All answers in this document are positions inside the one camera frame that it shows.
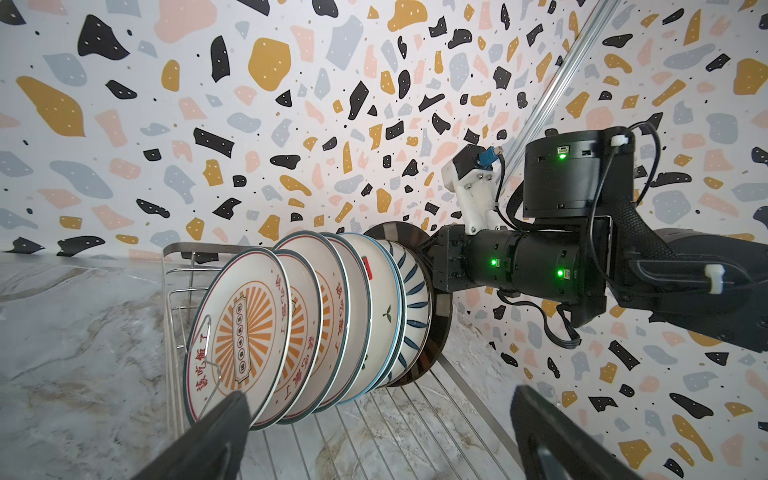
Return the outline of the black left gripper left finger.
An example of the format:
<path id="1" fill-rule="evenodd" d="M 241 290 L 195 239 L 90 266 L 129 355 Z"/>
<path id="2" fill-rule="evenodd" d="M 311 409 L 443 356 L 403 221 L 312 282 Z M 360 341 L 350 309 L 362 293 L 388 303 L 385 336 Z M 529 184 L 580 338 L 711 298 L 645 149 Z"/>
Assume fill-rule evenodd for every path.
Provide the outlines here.
<path id="1" fill-rule="evenodd" d="M 235 391 L 133 479 L 237 479 L 249 425 L 247 399 Z"/>

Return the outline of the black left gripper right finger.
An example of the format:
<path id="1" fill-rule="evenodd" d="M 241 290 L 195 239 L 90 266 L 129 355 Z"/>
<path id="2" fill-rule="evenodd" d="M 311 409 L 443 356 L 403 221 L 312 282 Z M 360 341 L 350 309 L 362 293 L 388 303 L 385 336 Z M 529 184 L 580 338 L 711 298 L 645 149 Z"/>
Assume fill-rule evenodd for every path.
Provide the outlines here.
<path id="1" fill-rule="evenodd" d="M 527 385 L 515 389 L 510 415 L 528 479 L 639 477 Z"/>

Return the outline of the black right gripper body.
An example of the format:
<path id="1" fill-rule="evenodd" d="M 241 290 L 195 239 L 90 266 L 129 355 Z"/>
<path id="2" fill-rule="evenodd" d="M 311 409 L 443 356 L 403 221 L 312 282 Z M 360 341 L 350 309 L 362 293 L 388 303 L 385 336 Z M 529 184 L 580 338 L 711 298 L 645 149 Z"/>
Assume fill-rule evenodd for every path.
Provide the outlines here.
<path id="1" fill-rule="evenodd" d="M 470 236 L 459 224 L 438 229 L 427 241 L 427 263 L 435 289 L 454 293 L 479 287 L 465 266 L 464 250 Z"/>

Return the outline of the dark striped rim plate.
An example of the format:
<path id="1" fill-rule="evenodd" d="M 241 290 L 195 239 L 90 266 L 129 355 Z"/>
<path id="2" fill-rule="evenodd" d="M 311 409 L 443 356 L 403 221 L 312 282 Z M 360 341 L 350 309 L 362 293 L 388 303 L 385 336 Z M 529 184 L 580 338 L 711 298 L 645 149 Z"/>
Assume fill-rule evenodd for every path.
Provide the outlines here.
<path id="1" fill-rule="evenodd" d="M 430 330 L 426 345 L 415 365 L 400 380 L 388 388 L 405 386 L 423 377 L 436 363 L 447 343 L 453 314 L 451 294 L 434 288 L 431 270 L 427 263 L 427 241 L 430 239 L 421 228 L 402 221 L 389 221 L 369 228 L 365 234 L 376 240 L 396 242 L 409 250 L 421 265 L 431 293 Z"/>

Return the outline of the blue leaf pattern plate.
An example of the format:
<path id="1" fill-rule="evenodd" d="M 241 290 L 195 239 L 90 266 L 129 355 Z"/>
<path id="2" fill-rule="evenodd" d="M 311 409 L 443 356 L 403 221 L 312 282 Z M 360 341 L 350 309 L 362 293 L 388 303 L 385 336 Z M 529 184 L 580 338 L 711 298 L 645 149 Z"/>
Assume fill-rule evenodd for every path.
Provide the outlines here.
<path id="1" fill-rule="evenodd" d="M 404 337 L 392 369 L 379 384 L 389 386 L 405 376 L 421 354 L 430 330 L 431 293 L 421 265 L 415 256 L 396 242 L 379 240 L 395 260 L 405 290 Z"/>

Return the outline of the white watermelon pattern plate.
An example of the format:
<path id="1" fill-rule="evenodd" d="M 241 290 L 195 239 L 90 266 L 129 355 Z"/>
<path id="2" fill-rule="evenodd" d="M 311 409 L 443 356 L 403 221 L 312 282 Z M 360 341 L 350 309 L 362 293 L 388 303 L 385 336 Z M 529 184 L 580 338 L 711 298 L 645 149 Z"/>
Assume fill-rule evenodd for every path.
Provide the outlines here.
<path id="1" fill-rule="evenodd" d="M 383 384 L 394 367 L 404 335 L 404 284 L 393 255 L 378 240 L 358 233 L 342 234 L 364 266 L 370 287 L 371 333 L 358 376 L 341 399 L 351 402 Z"/>

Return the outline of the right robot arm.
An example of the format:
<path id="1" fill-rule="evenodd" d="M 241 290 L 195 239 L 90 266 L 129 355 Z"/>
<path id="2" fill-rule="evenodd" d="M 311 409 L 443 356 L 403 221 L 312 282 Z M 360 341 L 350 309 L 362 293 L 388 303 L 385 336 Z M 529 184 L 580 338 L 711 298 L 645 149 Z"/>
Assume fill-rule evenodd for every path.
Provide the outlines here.
<path id="1" fill-rule="evenodd" d="M 632 127 L 563 133 L 525 148 L 524 176 L 499 203 L 500 148 L 462 149 L 444 182 L 462 221 L 416 251 L 433 287 L 494 288 L 501 299 L 554 301 L 579 346 L 579 329 L 609 298 L 666 322 L 757 353 L 767 349 L 767 248 L 694 230 L 654 230 L 637 210 Z"/>

